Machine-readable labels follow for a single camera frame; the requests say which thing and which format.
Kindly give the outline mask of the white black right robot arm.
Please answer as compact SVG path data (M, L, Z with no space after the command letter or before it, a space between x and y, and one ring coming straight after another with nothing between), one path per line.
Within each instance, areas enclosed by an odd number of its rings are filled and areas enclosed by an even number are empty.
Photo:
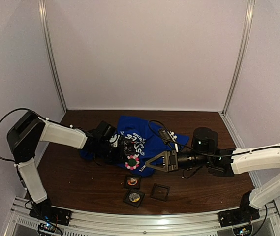
M172 172L206 166L217 177L233 177L243 173L280 168L280 143L258 148L219 149L217 132L199 127L193 132L188 151L164 151L145 162L146 167ZM261 187L242 196L241 210L259 210L280 196L280 173Z

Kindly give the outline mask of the pink flower plush brooch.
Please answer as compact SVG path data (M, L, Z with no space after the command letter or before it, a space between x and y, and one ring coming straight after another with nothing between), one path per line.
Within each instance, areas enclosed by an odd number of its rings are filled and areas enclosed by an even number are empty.
M127 157L124 166L129 170L135 170L139 167L139 164L140 164L139 156L135 154Z

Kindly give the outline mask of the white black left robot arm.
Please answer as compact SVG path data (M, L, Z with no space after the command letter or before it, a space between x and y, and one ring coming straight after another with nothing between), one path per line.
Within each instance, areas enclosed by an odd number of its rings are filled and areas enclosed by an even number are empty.
M49 198L37 169L41 161L36 157L38 148L46 150L49 144L57 144L93 154L112 165L126 161L124 138L112 125L102 121L95 129L85 131L45 118L33 110L24 110L6 139L24 188L36 204Z

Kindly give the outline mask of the small round badge brooch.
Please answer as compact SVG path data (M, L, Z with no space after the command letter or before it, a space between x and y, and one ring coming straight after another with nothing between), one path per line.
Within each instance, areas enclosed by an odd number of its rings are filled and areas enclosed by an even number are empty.
M138 202L141 199L141 196L136 192L131 192L128 199L131 202Z

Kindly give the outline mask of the blue printed t-shirt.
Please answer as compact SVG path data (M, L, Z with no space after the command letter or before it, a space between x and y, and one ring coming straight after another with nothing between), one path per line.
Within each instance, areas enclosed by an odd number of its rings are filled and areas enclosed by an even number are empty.
M166 145L163 140L158 136L158 131L162 127L155 123L151 123L148 120L121 116L118 122L117 131L122 135L123 139L127 139L130 144L130 155L137 154L139 156L139 167L135 170L127 169L124 164L108 164L105 160L109 150L110 144L100 142L95 137L95 129L89 130L87 144L82 150L79 151L80 157L86 161L95 161L96 158L100 158L108 165L114 165L125 170L128 170L133 175L140 175L141 177L151 176L155 170L145 166L145 162L156 155L164 151L172 151L172 149ZM189 141L189 136L176 134L177 142L180 143L179 150L183 149L183 145L186 145Z

